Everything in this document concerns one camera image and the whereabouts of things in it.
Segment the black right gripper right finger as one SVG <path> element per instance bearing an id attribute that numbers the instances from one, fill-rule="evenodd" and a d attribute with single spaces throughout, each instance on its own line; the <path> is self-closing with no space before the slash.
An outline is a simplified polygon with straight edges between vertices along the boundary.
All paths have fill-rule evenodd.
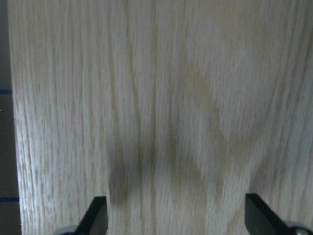
<path id="1" fill-rule="evenodd" d="M 313 233 L 303 224 L 283 221 L 256 193 L 245 195 L 244 223 L 251 235 L 311 235 Z"/>

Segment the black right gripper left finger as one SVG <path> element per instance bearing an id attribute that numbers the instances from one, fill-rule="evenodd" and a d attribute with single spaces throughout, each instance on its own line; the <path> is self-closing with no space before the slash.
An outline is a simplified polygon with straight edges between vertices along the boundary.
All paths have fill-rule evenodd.
<path id="1" fill-rule="evenodd" d="M 56 230 L 57 235 L 106 235 L 108 231 L 108 211 L 105 196 L 96 196 L 77 226 L 67 226 Z"/>

